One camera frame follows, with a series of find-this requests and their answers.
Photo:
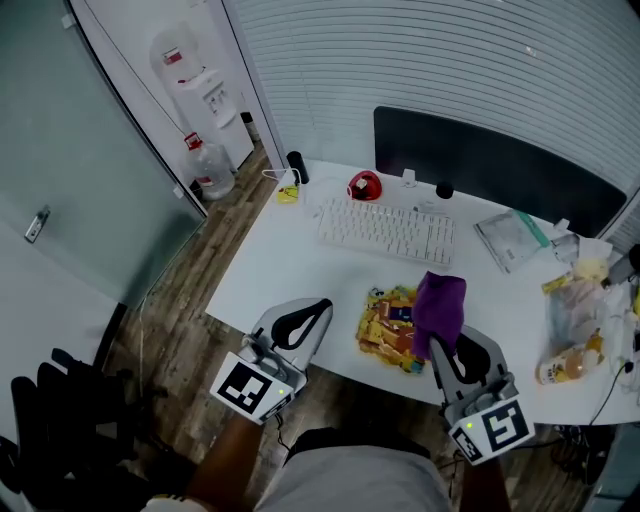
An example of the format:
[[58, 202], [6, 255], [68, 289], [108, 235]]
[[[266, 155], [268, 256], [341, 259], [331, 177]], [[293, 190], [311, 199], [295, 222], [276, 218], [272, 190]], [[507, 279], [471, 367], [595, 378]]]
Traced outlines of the white window blinds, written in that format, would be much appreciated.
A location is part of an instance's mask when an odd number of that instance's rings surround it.
[[286, 151], [373, 162], [373, 112], [468, 122], [640, 186], [628, 0], [229, 0]]

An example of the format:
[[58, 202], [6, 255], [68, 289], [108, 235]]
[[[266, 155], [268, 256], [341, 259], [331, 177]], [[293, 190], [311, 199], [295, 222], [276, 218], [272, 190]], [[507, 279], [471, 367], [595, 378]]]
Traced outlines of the person's right forearm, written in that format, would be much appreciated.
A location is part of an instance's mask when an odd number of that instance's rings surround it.
[[459, 512], [511, 512], [498, 458], [475, 466], [465, 462]]

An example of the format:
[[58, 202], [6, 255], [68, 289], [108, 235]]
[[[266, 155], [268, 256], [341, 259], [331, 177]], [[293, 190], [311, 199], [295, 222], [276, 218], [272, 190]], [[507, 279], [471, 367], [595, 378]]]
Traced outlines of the clear zip bag green edge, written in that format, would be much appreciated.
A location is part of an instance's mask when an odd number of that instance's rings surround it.
[[505, 274], [551, 245], [532, 217], [514, 209], [476, 223], [474, 230]]

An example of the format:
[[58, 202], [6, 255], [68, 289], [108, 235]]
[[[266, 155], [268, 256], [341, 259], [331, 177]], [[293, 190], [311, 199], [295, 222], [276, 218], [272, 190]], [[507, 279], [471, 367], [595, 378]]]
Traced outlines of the white water dispenser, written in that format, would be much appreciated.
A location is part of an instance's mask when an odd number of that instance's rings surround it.
[[187, 128], [224, 146], [235, 168], [253, 152], [254, 144], [218, 70], [205, 69], [191, 80], [178, 80], [174, 100]]

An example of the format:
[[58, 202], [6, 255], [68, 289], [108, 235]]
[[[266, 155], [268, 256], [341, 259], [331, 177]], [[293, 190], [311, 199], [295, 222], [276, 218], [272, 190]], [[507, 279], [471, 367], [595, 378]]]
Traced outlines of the clear water jug red cap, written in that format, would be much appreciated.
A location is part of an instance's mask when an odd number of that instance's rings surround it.
[[184, 172], [189, 185], [195, 183], [205, 201], [217, 201], [228, 195], [235, 185], [235, 167], [226, 148], [204, 141], [196, 132], [184, 138], [187, 153]]

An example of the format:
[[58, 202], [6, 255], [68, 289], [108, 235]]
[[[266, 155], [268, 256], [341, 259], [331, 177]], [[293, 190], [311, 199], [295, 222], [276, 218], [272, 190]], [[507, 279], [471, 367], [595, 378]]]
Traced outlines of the person's grey shirt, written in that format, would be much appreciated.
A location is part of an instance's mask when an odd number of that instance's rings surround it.
[[[157, 496], [140, 512], [207, 511], [188, 497]], [[430, 459], [351, 446], [295, 455], [252, 512], [452, 512], [452, 505]]]

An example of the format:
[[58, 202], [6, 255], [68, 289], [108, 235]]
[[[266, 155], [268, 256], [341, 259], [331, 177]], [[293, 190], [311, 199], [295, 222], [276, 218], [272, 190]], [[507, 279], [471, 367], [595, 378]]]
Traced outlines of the orange juice bottle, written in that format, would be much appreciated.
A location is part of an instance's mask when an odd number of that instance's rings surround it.
[[601, 364], [604, 359], [604, 339], [600, 330], [596, 329], [584, 345], [583, 368], [590, 370]]
[[587, 350], [583, 347], [567, 348], [542, 362], [536, 369], [539, 384], [550, 385], [578, 380], [587, 372]]

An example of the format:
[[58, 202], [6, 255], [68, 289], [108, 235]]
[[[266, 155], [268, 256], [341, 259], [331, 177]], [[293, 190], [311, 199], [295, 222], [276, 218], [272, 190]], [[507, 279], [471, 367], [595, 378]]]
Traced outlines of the purple cloth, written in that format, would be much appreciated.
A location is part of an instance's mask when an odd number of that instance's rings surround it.
[[420, 282], [412, 308], [412, 351], [430, 360], [430, 338], [437, 336], [454, 352], [464, 324], [467, 283], [463, 278], [427, 272]]

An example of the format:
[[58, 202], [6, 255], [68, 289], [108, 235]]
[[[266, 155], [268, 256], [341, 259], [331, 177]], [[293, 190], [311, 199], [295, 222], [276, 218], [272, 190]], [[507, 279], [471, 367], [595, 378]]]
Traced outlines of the person's black trousers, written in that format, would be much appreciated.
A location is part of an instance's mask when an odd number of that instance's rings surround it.
[[301, 434], [289, 449], [285, 462], [303, 452], [351, 446], [373, 446], [402, 451], [431, 458], [427, 448], [394, 431], [385, 430], [353, 430], [324, 427], [307, 430]]

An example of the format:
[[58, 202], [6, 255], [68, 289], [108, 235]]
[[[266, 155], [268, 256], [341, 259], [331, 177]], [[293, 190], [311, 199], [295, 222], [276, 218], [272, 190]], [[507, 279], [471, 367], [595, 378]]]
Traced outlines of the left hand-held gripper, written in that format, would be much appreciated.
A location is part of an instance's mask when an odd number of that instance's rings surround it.
[[254, 336], [245, 334], [240, 350], [226, 355], [210, 394], [244, 418], [264, 424], [307, 384], [303, 371], [332, 316], [333, 303], [327, 298], [295, 299], [269, 308], [254, 327]]

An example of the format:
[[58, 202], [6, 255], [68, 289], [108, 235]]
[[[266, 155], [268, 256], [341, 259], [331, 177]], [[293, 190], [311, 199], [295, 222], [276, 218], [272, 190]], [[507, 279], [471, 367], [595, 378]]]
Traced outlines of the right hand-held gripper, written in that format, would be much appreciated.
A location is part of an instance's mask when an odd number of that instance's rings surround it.
[[535, 434], [533, 422], [497, 342], [464, 325], [456, 342], [457, 362], [449, 345], [430, 337], [431, 363], [448, 404], [448, 434], [463, 456], [477, 466], [522, 445]]

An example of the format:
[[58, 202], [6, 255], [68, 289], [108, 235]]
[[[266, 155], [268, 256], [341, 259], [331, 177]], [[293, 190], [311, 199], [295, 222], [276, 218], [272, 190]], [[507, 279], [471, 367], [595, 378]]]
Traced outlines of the red round object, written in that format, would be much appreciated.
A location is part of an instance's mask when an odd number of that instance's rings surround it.
[[382, 196], [382, 183], [370, 170], [357, 173], [347, 185], [347, 194], [353, 200], [375, 201]]

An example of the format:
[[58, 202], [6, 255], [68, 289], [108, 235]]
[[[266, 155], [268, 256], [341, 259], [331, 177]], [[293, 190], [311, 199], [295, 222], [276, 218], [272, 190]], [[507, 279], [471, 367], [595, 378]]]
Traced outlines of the black cylinder speaker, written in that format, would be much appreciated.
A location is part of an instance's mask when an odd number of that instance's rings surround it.
[[295, 183], [298, 185], [308, 184], [309, 175], [301, 153], [298, 151], [291, 151], [286, 155], [286, 159], [294, 174]]

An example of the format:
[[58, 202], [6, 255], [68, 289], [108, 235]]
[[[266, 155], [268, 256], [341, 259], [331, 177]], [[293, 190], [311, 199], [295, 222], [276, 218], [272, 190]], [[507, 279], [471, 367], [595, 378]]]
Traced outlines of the white keyboard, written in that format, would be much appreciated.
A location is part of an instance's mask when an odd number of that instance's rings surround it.
[[347, 249], [449, 267], [455, 223], [444, 215], [332, 198], [323, 206], [318, 237]]

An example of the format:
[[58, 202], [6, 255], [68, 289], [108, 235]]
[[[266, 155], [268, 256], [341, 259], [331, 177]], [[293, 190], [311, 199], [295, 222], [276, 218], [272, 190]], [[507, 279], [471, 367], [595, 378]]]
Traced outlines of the person's left forearm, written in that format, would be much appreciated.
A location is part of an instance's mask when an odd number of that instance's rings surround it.
[[234, 413], [195, 470], [187, 497], [207, 512], [243, 510], [263, 431], [263, 425]]

